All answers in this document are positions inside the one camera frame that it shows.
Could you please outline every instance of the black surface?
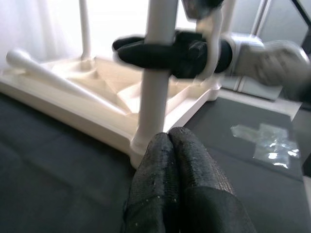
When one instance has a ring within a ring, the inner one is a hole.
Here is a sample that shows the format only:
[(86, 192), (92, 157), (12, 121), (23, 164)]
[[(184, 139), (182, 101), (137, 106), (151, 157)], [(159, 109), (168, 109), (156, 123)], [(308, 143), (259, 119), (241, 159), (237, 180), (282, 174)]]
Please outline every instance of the black surface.
[[(290, 170), (254, 160), (230, 127), (287, 128), (289, 117), (218, 99), (189, 121), (209, 147), (259, 233), (310, 232), (299, 161)], [(126, 155), (0, 95), (0, 232), (116, 233), (133, 177)]]

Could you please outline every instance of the plastic wrap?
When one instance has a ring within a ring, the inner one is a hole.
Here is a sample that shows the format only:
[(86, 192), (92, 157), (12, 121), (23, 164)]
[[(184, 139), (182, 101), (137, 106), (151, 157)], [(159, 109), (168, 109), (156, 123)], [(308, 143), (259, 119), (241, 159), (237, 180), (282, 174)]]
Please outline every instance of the plastic wrap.
[(288, 169), (290, 157), (299, 158), (298, 146), (288, 139), (286, 129), (261, 124), (259, 130), (237, 125), (231, 131), (235, 137), (256, 144), (254, 159)]

